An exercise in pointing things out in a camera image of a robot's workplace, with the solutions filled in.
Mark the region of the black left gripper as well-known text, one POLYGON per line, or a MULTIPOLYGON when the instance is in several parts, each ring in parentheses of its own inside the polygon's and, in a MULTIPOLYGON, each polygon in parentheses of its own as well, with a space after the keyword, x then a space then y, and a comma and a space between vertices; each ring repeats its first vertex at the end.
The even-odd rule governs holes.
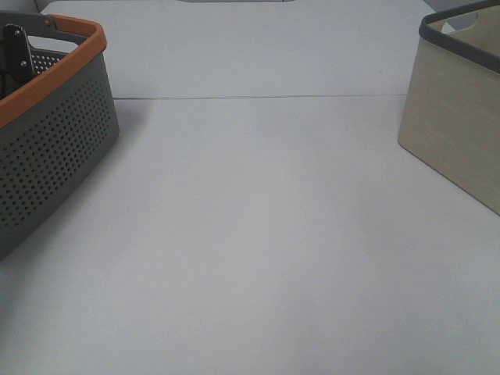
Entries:
POLYGON ((1 99, 7 92, 7 77, 23 85, 35 77, 30 43, 26 31, 19 25, 7 23, 1 38, 1 99))

